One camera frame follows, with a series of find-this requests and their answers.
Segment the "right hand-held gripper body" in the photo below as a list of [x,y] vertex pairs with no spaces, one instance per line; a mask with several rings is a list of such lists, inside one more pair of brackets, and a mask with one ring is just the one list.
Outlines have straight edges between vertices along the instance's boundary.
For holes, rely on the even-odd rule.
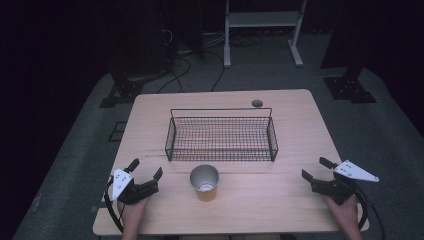
[[337,164],[333,171],[333,179],[324,181],[315,179],[311,182],[313,192],[332,197],[338,204],[343,204],[358,191],[357,180],[378,182],[379,178],[349,160]]

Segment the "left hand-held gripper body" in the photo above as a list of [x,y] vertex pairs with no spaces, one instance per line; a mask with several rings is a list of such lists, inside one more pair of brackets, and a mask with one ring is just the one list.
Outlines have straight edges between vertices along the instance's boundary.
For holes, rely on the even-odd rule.
[[112,183],[112,199],[133,205],[159,191],[154,179],[136,184],[129,171],[115,169]]

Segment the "metal cup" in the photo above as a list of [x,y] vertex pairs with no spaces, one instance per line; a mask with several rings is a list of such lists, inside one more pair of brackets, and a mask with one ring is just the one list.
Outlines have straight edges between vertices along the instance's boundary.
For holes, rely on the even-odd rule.
[[220,175],[214,166],[202,164],[195,167],[189,180],[199,200],[209,202],[215,198]]

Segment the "black wire basket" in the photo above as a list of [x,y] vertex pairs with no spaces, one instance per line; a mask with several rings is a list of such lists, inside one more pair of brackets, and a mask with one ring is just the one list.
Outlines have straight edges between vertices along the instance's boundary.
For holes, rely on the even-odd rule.
[[172,109],[170,161],[273,162],[279,151],[270,108]]

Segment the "person's left hand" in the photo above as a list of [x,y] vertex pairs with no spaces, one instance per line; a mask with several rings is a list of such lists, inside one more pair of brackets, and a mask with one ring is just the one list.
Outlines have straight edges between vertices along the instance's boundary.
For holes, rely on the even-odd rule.
[[138,231],[149,200],[150,198],[145,198],[133,205],[124,204],[120,201],[117,202],[117,207],[125,231]]

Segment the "person's right hand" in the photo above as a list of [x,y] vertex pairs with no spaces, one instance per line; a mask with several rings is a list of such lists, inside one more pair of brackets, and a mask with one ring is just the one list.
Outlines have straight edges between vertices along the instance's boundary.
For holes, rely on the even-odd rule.
[[343,232],[353,232],[359,230],[357,199],[351,195],[343,204],[338,205],[331,197],[323,197],[330,212]]

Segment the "black stand base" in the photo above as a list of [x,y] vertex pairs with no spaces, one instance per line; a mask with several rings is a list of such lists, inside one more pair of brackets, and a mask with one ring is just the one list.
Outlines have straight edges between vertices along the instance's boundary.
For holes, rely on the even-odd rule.
[[335,100],[349,100],[351,103],[375,103],[373,95],[364,89],[359,81],[362,67],[348,67],[342,76],[325,77],[324,82]]
[[129,79],[116,80],[108,95],[102,99],[100,108],[113,108],[117,104],[133,103],[138,95],[142,93],[145,82],[143,80],[131,81]]

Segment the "black rectangular floor frame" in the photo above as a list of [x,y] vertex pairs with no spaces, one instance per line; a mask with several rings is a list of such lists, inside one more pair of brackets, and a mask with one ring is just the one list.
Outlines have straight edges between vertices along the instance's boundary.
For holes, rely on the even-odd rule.
[[118,121],[115,123],[112,131],[109,134],[109,142],[120,142],[123,138],[127,123],[124,121]]

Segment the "white metal desk frame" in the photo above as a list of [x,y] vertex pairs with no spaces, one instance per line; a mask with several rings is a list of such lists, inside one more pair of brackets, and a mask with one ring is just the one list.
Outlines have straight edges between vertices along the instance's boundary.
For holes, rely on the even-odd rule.
[[267,27],[293,27],[294,33],[288,40],[294,63],[297,67],[304,65],[297,48],[298,37],[305,15],[308,0],[302,0],[298,11],[279,12],[248,12],[234,13],[230,11],[230,0],[226,0],[223,66],[231,66],[230,30],[233,28],[267,28]]

